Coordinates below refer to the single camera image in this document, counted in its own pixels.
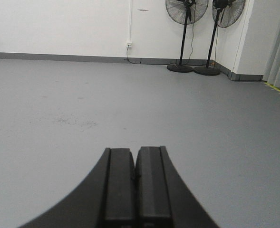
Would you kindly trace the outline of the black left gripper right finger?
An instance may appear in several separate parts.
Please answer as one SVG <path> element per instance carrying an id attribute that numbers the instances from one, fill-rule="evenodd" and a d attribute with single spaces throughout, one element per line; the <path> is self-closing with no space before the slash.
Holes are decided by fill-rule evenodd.
<path id="1" fill-rule="evenodd" d="M 216 228 L 174 167 L 166 147 L 141 147 L 136 160 L 140 228 Z"/>

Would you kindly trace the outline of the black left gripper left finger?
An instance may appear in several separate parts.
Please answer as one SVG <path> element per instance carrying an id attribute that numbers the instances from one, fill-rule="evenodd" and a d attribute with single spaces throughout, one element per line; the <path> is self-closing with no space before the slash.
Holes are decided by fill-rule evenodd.
<path id="1" fill-rule="evenodd" d="M 25 228 L 132 228 L 136 223 L 133 156 L 106 148 L 92 171 Z"/>

